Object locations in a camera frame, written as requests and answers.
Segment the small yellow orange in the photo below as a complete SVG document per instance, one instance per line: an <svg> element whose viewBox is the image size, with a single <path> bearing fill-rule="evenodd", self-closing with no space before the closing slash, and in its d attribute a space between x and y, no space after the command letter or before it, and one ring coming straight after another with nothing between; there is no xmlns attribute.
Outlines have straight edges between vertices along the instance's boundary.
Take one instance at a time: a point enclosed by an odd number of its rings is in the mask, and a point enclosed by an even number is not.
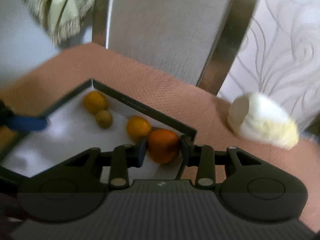
<svg viewBox="0 0 320 240"><path fill-rule="evenodd" d="M152 131L148 120L141 116L131 116L126 124L126 131L130 139L134 142L144 140Z"/></svg>
<svg viewBox="0 0 320 240"><path fill-rule="evenodd" d="M96 115L99 111L107 110L109 108L109 102L103 93L94 90L89 92L83 100L85 109L89 113Z"/></svg>

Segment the large orange tangerine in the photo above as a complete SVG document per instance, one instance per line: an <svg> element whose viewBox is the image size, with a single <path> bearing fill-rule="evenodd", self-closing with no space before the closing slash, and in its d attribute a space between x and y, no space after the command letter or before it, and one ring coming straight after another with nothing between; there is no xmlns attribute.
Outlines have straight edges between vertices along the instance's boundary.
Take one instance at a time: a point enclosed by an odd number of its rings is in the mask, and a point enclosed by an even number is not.
<svg viewBox="0 0 320 240"><path fill-rule="evenodd" d="M178 156L180 137L168 129L152 131L147 138L149 157L157 164L168 164Z"/></svg>

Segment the brown table mat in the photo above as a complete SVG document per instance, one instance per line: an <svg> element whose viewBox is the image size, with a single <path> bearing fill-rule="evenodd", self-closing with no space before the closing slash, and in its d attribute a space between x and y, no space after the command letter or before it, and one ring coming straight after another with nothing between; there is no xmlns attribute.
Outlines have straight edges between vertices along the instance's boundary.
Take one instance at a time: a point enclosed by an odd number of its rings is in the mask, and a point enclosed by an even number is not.
<svg viewBox="0 0 320 240"><path fill-rule="evenodd" d="M227 126L227 102L160 70L88 43L64 50L1 90L1 98L19 113L37 115L88 79L195 128L198 143L216 150L238 146L296 176L308 190L300 219L313 231L319 230L319 145L300 139L286 151L235 137Z"/></svg>

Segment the small tan round fruit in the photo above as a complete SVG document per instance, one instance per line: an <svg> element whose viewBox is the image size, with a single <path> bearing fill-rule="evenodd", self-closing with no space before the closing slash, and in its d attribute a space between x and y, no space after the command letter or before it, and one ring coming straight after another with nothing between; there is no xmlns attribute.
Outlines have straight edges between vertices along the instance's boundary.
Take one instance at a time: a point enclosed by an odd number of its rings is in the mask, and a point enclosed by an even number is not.
<svg viewBox="0 0 320 240"><path fill-rule="evenodd" d="M109 128L113 123L113 117L107 110L99 111L94 118L98 126L103 129Z"/></svg>

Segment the black shallow box tray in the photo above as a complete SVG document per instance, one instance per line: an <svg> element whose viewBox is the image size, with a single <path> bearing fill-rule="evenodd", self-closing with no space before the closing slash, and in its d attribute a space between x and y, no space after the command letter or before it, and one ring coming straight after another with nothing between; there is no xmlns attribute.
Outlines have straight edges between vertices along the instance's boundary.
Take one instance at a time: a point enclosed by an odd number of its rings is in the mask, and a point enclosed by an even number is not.
<svg viewBox="0 0 320 240"><path fill-rule="evenodd" d="M84 97L94 90L103 93L110 103L113 123L108 129L100 128L84 108ZM126 124L134 115L148 120L154 129L169 129L178 136L185 134L191 141L197 135L196 129L93 79L59 98L40 115L48 119L49 126L41 132L18 133L1 150L1 166L32 177L88 148L109 152L117 146L132 144Z"/></svg>

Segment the napa cabbage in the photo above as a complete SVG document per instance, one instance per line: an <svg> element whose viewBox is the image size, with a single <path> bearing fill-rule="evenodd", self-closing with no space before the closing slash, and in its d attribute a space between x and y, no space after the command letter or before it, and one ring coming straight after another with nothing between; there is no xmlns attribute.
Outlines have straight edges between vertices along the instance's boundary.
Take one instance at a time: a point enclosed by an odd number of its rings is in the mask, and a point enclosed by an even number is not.
<svg viewBox="0 0 320 240"><path fill-rule="evenodd" d="M299 142L298 126L287 111L261 93L236 98L228 109L228 124L241 138L290 150Z"/></svg>

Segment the green tied curtain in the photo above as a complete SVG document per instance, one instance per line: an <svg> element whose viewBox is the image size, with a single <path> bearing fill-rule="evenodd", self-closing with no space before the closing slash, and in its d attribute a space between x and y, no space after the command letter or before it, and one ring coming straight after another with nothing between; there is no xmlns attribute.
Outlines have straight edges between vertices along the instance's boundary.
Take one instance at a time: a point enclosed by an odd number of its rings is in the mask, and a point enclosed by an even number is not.
<svg viewBox="0 0 320 240"><path fill-rule="evenodd" d="M95 0L23 0L51 42L59 46L80 33Z"/></svg>

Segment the white swirl pattern panel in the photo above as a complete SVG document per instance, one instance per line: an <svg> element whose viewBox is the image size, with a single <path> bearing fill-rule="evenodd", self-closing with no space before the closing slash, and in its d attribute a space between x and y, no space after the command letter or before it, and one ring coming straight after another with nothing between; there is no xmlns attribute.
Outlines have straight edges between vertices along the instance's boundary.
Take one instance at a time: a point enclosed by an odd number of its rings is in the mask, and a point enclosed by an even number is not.
<svg viewBox="0 0 320 240"><path fill-rule="evenodd" d="M306 129L319 115L319 0L258 0L218 92L272 98Z"/></svg>

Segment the grey cabinet door panel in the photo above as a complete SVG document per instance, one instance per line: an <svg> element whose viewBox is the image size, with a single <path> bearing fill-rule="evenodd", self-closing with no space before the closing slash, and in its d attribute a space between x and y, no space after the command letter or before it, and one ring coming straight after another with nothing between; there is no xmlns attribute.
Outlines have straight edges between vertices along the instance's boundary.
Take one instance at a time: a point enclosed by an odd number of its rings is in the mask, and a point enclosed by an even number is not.
<svg viewBox="0 0 320 240"><path fill-rule="evenodd" d="M92 40L196 85L230 5L231 0L96 0Z"/></svg>

